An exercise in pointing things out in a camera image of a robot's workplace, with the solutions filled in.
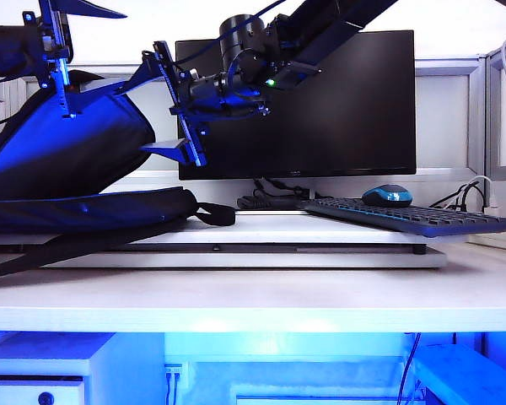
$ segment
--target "white wall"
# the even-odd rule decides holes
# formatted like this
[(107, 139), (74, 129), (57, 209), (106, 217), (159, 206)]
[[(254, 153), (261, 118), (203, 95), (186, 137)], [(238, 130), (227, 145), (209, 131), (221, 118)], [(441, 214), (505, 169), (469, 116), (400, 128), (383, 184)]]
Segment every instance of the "white wall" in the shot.
[[(234, 14), (255, 13), (272, 0), (94, 0), (128, 15), (123, 20), (72, 16), (75, 62), (137, 62), (153, 41), (211, 38)], [(290, 14), (301, 0), (287, 0), (275, 14)], [(0, 0), (0, 24), (21, 24), (21, 12), (39, 10), (36, 0)], [(368, 30), (413, 29), (417, 56), (486, 53), (506, 40), (506, 8), (494, 0), (399, 0)]]

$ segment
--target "bag strap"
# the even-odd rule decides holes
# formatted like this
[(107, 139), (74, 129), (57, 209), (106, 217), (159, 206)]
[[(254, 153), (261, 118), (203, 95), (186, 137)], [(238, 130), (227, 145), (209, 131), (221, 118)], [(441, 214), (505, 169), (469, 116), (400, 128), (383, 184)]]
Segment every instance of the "bag strap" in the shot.
[[(234, 224), (234, 208), (232, 207), (208, 202), (200, 202), (198, 207), (208, 212), (195, 214), (206, 224), (219, 226)], [(162, 235), (181, 228), (185, 222), (186, 218), (179, 217), (168, 222), (135, 228), (60, 235), (42, 245), (31, 248), (23, 256), (0, 263), (0, 276), (73, 259), (74, 257), (89, 255), (97, 251), (107, 251), (113, 247), (122, 246), (135, 240)]]
[(236, 211), (234, 208), (212, 204), (209, 202), (200, 202), (199, 208), (204, 209), (208, 213), (196, 213), (195, 216), (199, 218), (202, 222), (208, 225), (217, 225), (217, 226), (229, 226), (233, 225), (236, 222)]

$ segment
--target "monitor stand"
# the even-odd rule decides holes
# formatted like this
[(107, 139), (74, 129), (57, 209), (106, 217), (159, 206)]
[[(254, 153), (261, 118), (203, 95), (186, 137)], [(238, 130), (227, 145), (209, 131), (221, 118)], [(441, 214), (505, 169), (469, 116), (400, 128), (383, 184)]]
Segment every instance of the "monitor stand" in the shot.
[[(44, 243), (50, 238), (0, 235), (0, 245)], [(180, 231), (50, 267), (442, 267), (447, 263), (445, 254), (427, 245), (465, 240), (465, 236), (431, 239), (302, 211), (244, 211), (237, 213), (233, 226), (190, 219)], [(0, 261), (6, 258), (11, 256), (1, 255)]]

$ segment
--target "robotic arm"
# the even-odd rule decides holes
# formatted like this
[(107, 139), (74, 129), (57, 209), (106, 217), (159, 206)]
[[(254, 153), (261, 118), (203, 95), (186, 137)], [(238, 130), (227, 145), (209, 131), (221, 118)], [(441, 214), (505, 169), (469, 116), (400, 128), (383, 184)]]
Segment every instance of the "robotic arm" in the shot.
[[(220, 28), (223, 72), (199, 77), (174, 62), (164, 41), (155, 42), (154, 52), (143, 53), (143, 64), (120, 89), (126, 93), (147, 81), (163, 77), (174, 101), (186, 138), (176, 143), (153, 143), (143, 149), (182, 164), (207, 163), (202, 137), (208, 123), (266, 115), (266, 88), (294, 89), (308, 77), (320, 73), (317, 64), (348, 41), (397, 0), (305, 0), (292, 15), (278, 15), (264, 26), (260, 15), (285, 0), (279, 0), (255, 15), (235, 15)], [(506, 6), (506, 0), (498, 0)]]
[[(209, 122), (268, 114), (267, 88), (293, 89), (319, 73), (319, 62), (397, 0), (305, 0), (292, 15), (278, 15), (265, 27), (261, 15), (284, 1), (277, 0), (255, 15), (236, 15), (221, 24), (221, 35), (211, 44), (220, 45), (221, 73), (199, 77), (195, 69), (186, 71), (180, 63), (189, 62), (202, 51), (173, 61), (166, 42), (157, 41), (154, 51), (143, 52), (143, 63), (129, 81), (118, 84), (116, 87), (121, 87), (117, 91), (109, 87), (94, 97), (114, 91), (125, 94), (163, 77), (174, 102), (170, 112), (178, 116), (186, 138), (143, 149), (182, 164), (202, 166), (207, 160), (201, 139), (209, 133)], [(506, 6), (506, 0), (497, 1)], [(63, 116), (73, 117), (78, 105), (67, 74), (67, 63), (73, 57), (67, 14), (102, 18), (125, 15), (85, 0), (39, 3), (39, 18), (33, 12), (24, 12), (24, 26), (0, 26), (0, 77), (4, 78), (0, 81), (36, 76), (42, 88), (54, 82)]]
[(41, 88), (54, 82), (62, 115), (74, 117), (67, 91), (67, 64), (73, 59), (68, 14), (108, 19), (125, 18), (114, 11), (84, 0), (39, 0), (41, 16), (24, 11), (24, 25), (0, 25), (0, 82), (36, 76)]

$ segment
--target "blue computer mouse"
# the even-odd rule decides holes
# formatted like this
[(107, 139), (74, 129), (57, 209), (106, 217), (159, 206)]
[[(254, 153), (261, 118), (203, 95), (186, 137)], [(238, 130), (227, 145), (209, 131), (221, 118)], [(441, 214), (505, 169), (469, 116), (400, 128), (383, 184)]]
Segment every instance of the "blue computer mouse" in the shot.
[(366, 205), (376, 207), (408, 207), (412, 203), (412, 194), (404, 187), (397, 184), (384, 184), (367, 190), (362, 195), (362, 201)]

